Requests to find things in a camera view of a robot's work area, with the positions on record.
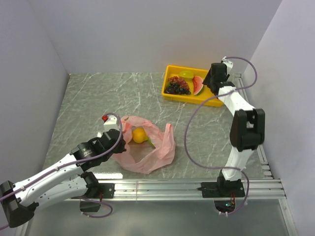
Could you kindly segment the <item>yellow orange fruit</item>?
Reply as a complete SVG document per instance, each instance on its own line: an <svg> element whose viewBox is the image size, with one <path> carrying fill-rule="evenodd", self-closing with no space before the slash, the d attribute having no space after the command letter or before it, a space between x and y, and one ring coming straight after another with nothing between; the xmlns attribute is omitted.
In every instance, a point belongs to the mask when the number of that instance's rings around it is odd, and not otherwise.
<svg viewBox="0 0 315 236"><path fill-rule="evenodd" d="M132 131L132 139L135 143L138 144L149 140L145 130L142 127L137 127Z"/></svg>

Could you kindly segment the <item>pink plastic bag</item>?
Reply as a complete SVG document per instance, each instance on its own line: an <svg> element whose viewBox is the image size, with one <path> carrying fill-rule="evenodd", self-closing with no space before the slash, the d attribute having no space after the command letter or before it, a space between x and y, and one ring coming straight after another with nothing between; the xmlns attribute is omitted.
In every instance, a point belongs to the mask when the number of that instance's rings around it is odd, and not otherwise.
<svg viewBox="0 0 315 236"><path fill-rule="evenodd" d="M114 154L112 159L123 169L150 174L152 171L173 162L176 143L172 124L166 124L164 131L162 131L151 121L137 116L124 116L121 121L126 151ZM132 131L138 127L144 129L152 146L145 143L136 144L132 141Z"/></svg>

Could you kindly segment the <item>orange green mango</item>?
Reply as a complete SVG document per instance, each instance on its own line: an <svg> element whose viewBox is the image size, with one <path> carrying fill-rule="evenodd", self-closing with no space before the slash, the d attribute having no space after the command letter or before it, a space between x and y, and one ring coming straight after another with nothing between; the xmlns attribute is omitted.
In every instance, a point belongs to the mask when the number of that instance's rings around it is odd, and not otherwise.
<svg viewBox="0 0 315 236"><path fill-rule="evenodd" d="M148 137L148 143L152 146L152 147L154 147L155 148L155 145L152 143L152 141L151 141L151 139Z"/></svg>

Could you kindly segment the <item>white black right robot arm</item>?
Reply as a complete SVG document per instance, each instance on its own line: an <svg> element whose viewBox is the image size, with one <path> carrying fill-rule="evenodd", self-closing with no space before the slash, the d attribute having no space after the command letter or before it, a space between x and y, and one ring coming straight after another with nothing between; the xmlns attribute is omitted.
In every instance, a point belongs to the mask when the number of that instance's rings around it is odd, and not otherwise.
<svg viewBox="0 0 315 236"><path fill-rule="evenodd" d="M233 63L212 63L203 85L223 102L233 115L230 129L232 149L225 167L217 179L217 191L228 196L240 188L242 170L254 150L264 142L265 112L248 103L236 86L228 81Z"/></svg>

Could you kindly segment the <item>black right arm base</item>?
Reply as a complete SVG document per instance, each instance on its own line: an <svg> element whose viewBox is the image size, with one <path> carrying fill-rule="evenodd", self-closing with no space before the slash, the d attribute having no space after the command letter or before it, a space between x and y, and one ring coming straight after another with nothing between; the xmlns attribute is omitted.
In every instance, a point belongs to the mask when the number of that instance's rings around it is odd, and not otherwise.
<svg viewBox="0 0 315 236"><path fill-rule="evenodd" d="M213 198L216 210L219 213L229 214L236 209L236 198L246 196L241 180L217 182L202 182L197 189L202 192L202 198Z"/></svg>

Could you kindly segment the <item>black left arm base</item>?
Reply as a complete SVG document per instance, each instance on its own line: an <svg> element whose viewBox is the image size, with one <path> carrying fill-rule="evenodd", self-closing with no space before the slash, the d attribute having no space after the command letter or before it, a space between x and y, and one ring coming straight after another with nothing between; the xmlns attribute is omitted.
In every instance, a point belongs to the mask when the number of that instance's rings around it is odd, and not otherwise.
<svg viewBox="0 0 315 236"><path fill-rule="evenodd" d="M80 211L88 216L88 214L96 213L101 209L101 206L106 206L109 216L113 212L111 205L105 203L103 200L112 199L114 197L115 185L113 183L101 183L94 187L89 187L87 192L81 197L73 197L73 199L80 200Z"/></svg>

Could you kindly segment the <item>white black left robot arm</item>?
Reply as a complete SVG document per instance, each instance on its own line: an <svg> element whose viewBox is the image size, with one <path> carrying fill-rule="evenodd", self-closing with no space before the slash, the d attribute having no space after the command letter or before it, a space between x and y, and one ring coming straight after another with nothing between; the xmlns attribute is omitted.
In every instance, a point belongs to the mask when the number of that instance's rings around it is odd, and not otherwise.
<svg viewBox="0 0 315 236"><path fill-rule="evenodd" d="M101 187L91 168L126 151L121 131L111 129L80 143L64 158L20 182L0 185L0 203L10 228L21 226L36 211L68 198L99 197Z"/></svg>

